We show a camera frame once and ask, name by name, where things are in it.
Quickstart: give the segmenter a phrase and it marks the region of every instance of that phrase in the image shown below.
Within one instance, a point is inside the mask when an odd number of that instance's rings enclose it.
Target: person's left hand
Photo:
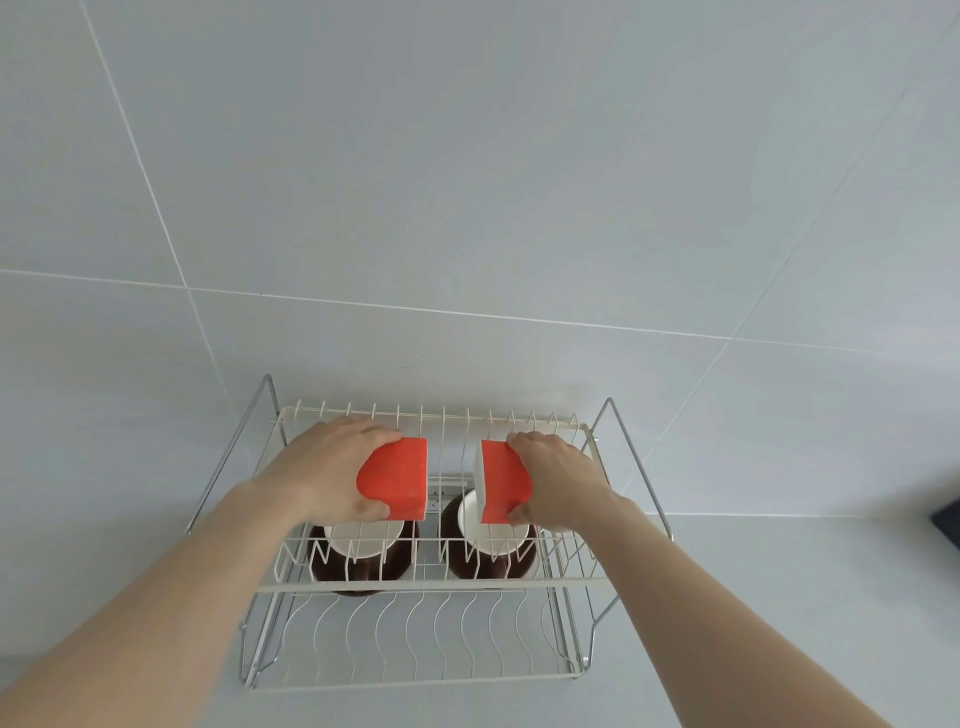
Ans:
[[[284,448],[253,483],[282,495],[299,522],[383,521],[390,507],[357,491],[357,474],[374,450],[402,437],[373,420],[317,423]]]

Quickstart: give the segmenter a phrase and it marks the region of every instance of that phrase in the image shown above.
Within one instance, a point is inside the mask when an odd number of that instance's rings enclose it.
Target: bowl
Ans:
[[[314,526],[310,531],[310,570],[317,581],[396,581],[413,563],[417,537],[417,524],[413,521]],[[380,591],[335,594],[370,596]]]
[[[537,561],[537,529],[481,523],[476,491],[448,503],[440,538],[450,570],[461,579],[519,579]]]

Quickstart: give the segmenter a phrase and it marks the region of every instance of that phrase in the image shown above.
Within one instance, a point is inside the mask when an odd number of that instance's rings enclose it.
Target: wire rack shelf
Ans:
[[[536,538],[503,542],[497,558],[523,558],[535,551],[533,567],[521,578],[463,579],[447,563],[448,543],[440,536],[440,515],[472,490],[469,466],[483,439],[502,440],[512,430],[538,430],[563,437],[597,460],[610,475],[595,431],[607,411],[619,425],[663,530],[669,523],[643,470],[626,426],[612,400],[592,426],[577,417],[531,412],[494,415],[465,409],[407,411],[401,407],[280,407],[270,375],[263,377],[250,406],[201,495],[189,532],[204,512],[228,459],[263,392],[273,410],[259,472],[311,425],[341,415],[369,417],[424,437],[429,443],[427,512],[409,537],[410,569],[396,581],[319,581],[311,563],[329,559],[330,544],[312,537],[306,523],[279,546],[260,581],[239,629],[239,677],[251,689],[303,691],[333,687],[450,683],[467,680],[575,678],[593,657],[596,629],[617,598],[596,557],[574,533],[536,529]],[[361,532],[357,543],[365,539]],[[375,541],[374,550],[385,544]],[[468,544],[468,553],[477,544]]]

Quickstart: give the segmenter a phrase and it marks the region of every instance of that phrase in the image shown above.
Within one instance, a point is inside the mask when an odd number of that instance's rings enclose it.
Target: forearm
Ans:
[[[192,725],[291,525],[268,494],[250,484],[235,488],[193,534],[0,696],[4,725]]]
[[[887,725],[632,502],[605,500],[579,530],[620,594],[684,728]]]

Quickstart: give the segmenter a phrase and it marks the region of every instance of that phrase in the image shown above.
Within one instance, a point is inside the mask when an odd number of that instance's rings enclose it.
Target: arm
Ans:
[[[511,520],[583,536],[684,728],[888,728],[616,495],[597,463],[555,436],[508,442],[534,486]]]
[[[298,523],[386,518],[356,476],[400,433],[341,418],[254,480],[0,695],[7,728],[186,726],[200,717],[251,594]]]

